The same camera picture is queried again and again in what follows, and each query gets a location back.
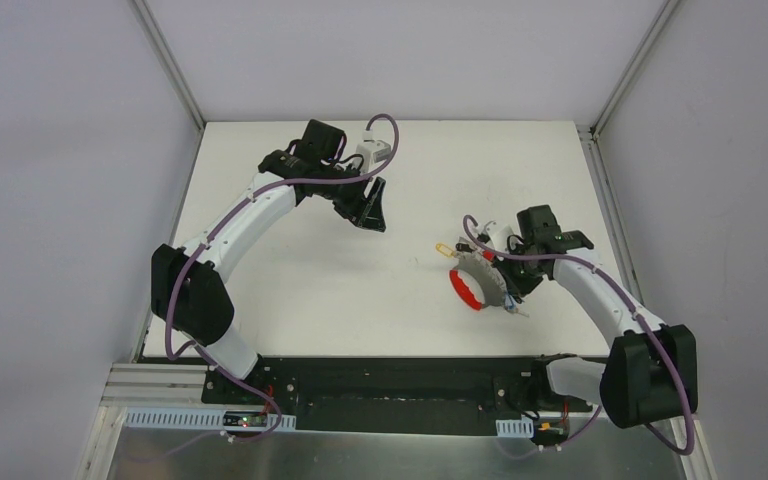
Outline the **keyring with coloured keys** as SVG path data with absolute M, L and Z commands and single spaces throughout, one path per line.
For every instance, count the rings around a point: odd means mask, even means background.
M 455 262 L 448 273 L 449 283 L 470 309 L 499 308 L 511 315 L 528 317 L 508 291 L 500 271 L 494 267 L 492 254 L 465 242 L 463 238 L 454 247 L 437 243 L 435 250 Z

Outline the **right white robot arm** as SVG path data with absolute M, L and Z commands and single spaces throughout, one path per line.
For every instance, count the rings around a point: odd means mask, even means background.
M 596 325 L 610 350 L 603 361 L 572 354 L 544 357 L 527 384 L 543 410 L 566 397 L 603 407 L 619 428 L 671 418 L 690 420 L 698 408 L 696 338 L 646 310 L 601 266 L 580 231 L 563 231 L 547 205 L 518 212 L 518 235 L 495 260 L 513 292 L 523 296 L 542 281 L 563 287 Z

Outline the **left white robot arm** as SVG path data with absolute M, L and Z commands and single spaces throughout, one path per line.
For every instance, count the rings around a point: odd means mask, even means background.
M 229 376 L 226 389 L 241 404 L 257 402 L 265 378 L 254 368 L 256 349 L 235 326 L 235 307 L 226 284 L 242 258 L 280 218 L 303 200 L 320 197 L 353 226 L 383 232 L 381 172 L 400 143 L 375 137 L 366 125 L 351 155 L 346 133 L 312 119 L 302 136 L 267 154 L 243 193 L 218 219 L 179 246 L 162 244 L 151 257 L 150 310 L 165 323 L 166 355 L 180 350 L 171 334 L 182 333 L 189 346 Z

